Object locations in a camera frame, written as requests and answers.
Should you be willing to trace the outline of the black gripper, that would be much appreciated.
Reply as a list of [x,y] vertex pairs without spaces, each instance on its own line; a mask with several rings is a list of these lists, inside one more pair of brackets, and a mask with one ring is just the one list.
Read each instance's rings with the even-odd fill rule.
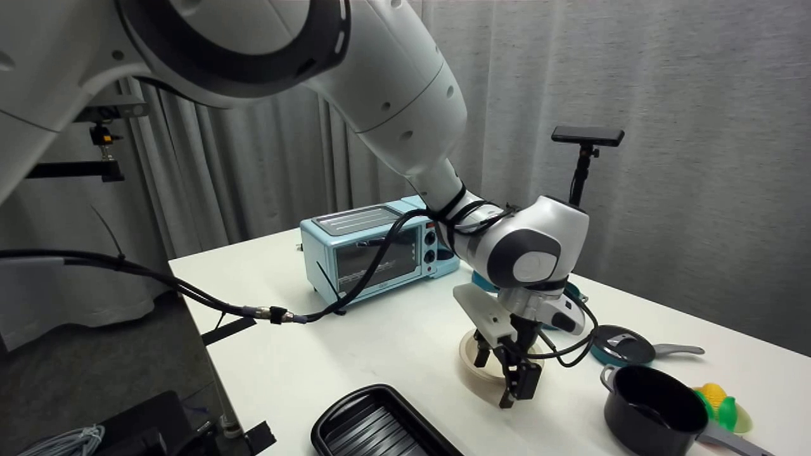
[[530,360],[530,347],[537,339],[541,325],[523,317],[511,317],[510,321],[516,330],[515,342],[490,347],[481,335],[475,335],[475,366],[485,366],[490,355],[494,355],[503,364],[504,391],[497,399],[500,408],[511,408],[515,399],[533,399],[543,372],[543,366]]

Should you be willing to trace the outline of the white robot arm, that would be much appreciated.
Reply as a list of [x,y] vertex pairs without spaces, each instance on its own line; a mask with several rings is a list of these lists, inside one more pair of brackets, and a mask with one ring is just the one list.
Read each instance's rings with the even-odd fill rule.
[[556,198],[510,209],[461,183],[466,97],[410,0],[0,0],[0,57],[0,201],[122,79],[207,108],[317,97],[490,280],[457,301],[503,366],[500,402],[537,392],[533,344],[563,307],[587,214]]

